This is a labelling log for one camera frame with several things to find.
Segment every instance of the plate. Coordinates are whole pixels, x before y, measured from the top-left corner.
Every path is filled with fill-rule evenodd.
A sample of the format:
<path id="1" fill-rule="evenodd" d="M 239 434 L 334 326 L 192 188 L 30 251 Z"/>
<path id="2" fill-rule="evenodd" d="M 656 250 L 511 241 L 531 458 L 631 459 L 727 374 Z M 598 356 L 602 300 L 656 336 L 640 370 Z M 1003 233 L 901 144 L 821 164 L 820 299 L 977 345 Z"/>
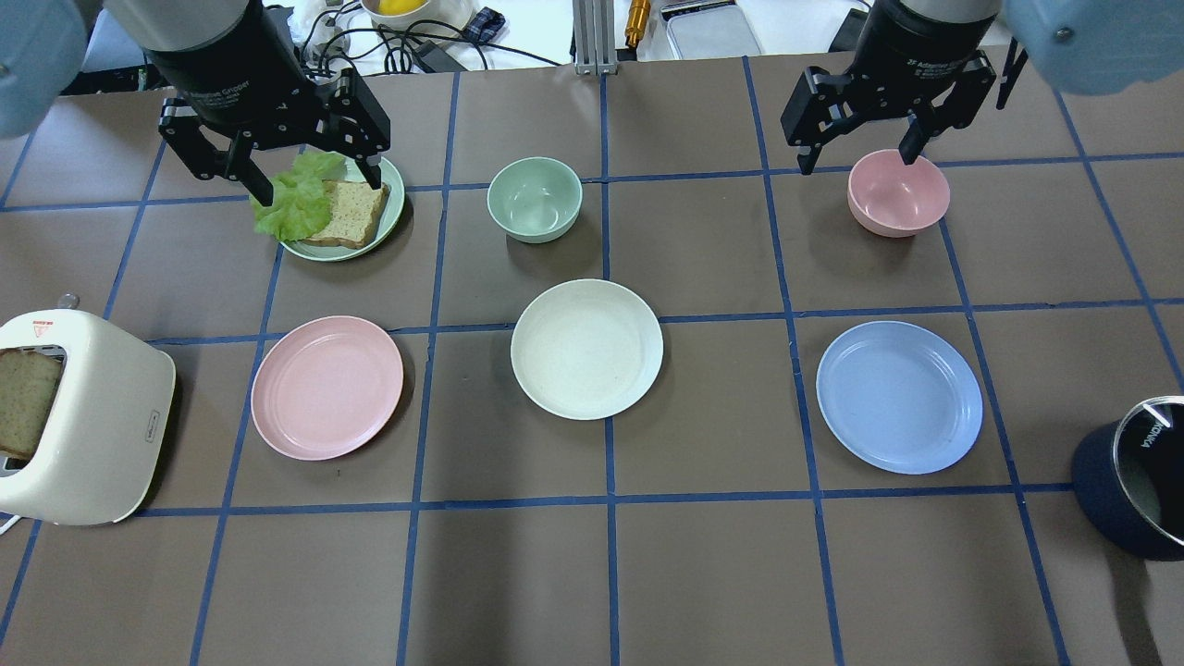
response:
<path id="1" fill-rule="evenodd" d="M 542 409 L 577 421 L 629 409 L 662 366 L 662 329 L 637 294 L 604 280 L 573 280 L 540 294 L 519 318 L 510 363 Z"/>
<path id="2" fill-rule="evenodd" d="M 327 316 L 284 335 L 251 386 L 263 440 L 297 460 L 328 460 L 365 444 L 394 414 L 403 357 L 385 331 L 356 316 Z"/>
<path id="3" fill-rule="evenodd" d="M 321 248 L 318 245 L 305 245 L 300 241 L 284 241 L 281 245 L 297 257 L 314 262 L 340 262 L 352 260 L 377 248 L 379 243 L 385 241 L 386 237 L 394 231 L 394 225 L 398 224 L 399 216 L 403 214 L 404 200 L 407 198 L 407 191 L 403 185 L 403 177 L 399 175 L 399 169 L 394 168 L 394 165 L 388 162 L 386 158 L 382 158 L 382 161 L 379 162 L 379 168 L 382 171 L 382 182 L 391 187 L 391 192 L 386 197 L 382 217 L 378 220 L 378 231 L 374 232 L 373 241 L 356 250 L 342 246 Z M 346 175 L 342 180 L 353 180 L 354 182 L 361 182 L 365 180 L 365 178 L 362 178 L 362 172 L 358 171 L 358 165 L 355 165 L 350 159 L 346 160 Z"/>
<path id="4" fill-rule="evenodd" d="M 836 338 L 818 365 L 817 390 L 838 441 L 888 472 L 945 469 L 983 425 L 983 393 L 966 359 L 903 321 L 871 321 Z"/>

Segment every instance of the pink plate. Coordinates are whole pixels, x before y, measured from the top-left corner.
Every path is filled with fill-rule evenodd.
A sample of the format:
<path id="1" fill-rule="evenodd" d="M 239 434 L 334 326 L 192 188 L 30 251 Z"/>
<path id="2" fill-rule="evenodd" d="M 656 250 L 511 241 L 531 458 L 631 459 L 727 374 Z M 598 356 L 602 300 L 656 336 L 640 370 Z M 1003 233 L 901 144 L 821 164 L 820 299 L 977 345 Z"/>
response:
<path id="1" fill-rule="evenodd" d="M 401 392 L 394 340 L 365 319 L 326 316 L 268 352 L 251 388 L 251 420 L 277 452 L 328 460 L 369 441 Z"/>

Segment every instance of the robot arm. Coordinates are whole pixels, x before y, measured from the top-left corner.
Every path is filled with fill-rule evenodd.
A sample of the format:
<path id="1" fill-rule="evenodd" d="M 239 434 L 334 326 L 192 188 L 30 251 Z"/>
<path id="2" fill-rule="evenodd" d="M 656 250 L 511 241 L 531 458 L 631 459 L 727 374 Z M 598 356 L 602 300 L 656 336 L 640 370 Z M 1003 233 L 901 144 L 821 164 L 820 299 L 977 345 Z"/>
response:
<path id="1" fill-rule="evenodd" d="M 25 57 L 22 71 L 9 70 L 0 79 L 5 105 L 24 89 L 49 91 L 26 104 L 30 108 L 24 113 L 14 114 L 20 120 L 11 128 L 0 123 L 7 135 L 32 129 L 69 82 L 46 81 L 46 68 L 64 60 L 72 77 L 82 59 L 84 40 L 73 34 L 81 32 L 81 25 L 73 25 L 81 20 L 76 9 L 71 15 L 70 1 L 30 5 L 27 0 L 0 0 L 0 26 L 11 18 L 33 39 L 66 33 L 56 30 L 60 23 L 52 19 L 32 26 L 18 20 L 22 14 L 38 18 L 52 6 L 75 19 L 64 39 L 76 53 L 70 58 L 52 51 Z M 308 143 L 353 159 L 371 187 L 381 186 L 379 153 L 391 146 L 391 120 L 352 69 L 330 83 L 309 81 L 301 72 L 287 31 L 281 33 L 269 20 L 260 0 L 107 0 L 107 8 L 176 87 L 180 97 L 165 102 L 159 130 L 197 178 L 240 181 L 260 203 L 271 204 L 271 182 L 251 160 L 251 152 Z M 11 83 L 17 85 L 6 89 Z M 39 113 L 38 103 L 43 104 Z M 229 148 L 215 148 L 202 127 L 230 139 Z"/>
<path id="2" fill-rule="evenodd" d="M 781 114 L 809 174 L 822 147 L 868 121 L 912 117 L 900 154 L 913 164 L 926 142 L 974 120 L 996 73 L 978 44 L 1002 0 L 877 0 L 851 66 L 806 68 Z M 934 100 L 950 91 L 945 101 Z"/>
<path id="3" fill-rule="evenodd" d="M 906 164 L 929 139 L 969 126 L 996 79 L 978 44 L 1000 8 L 1025 51 L 1009 57 L 999 108 L 1029 57 L 1053 88 L 1079 95 L 1184 68 L 1184 0 L 876 0 L 851 66 L 806 68 L 785 107 L 781 127 L 802 173 L 829 141 L 868 121 L 912 120 L 900 142 Z"/>

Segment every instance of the gold connector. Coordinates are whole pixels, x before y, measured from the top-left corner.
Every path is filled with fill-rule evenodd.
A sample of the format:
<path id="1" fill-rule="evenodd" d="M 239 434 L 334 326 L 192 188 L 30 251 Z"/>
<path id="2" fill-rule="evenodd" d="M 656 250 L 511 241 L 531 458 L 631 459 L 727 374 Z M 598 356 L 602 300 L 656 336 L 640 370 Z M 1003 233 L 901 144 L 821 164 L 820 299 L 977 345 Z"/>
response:
<path id="1" fill-rule="evenodd" d="M 650 0 L 633 0 L 629 5 L 629 21 L 625 23 L 625 46 L 637 49 L 645 37 L 645 24 L 650 20 Z"/>

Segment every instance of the yellow object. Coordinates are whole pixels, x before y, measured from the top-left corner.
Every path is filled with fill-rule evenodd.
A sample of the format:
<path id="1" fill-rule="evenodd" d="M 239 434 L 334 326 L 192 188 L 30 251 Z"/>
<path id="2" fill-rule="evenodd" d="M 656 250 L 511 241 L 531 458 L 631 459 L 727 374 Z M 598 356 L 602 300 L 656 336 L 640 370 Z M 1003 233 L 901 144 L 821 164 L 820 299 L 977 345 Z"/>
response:
<path id="1" fill-rule="evenodd" d="M 390 17 L 406 14 L 424 6 L 427 0 L 379 0 L 378 13 Z"/>
<path id="2" fill-rule="evenodd" d="M 629 5 L 629 20 L 625 23 L 625 46 L 637 49 L 645 37 L 645 24 L 650 20 L 650 0 L 633 0 Z"/>

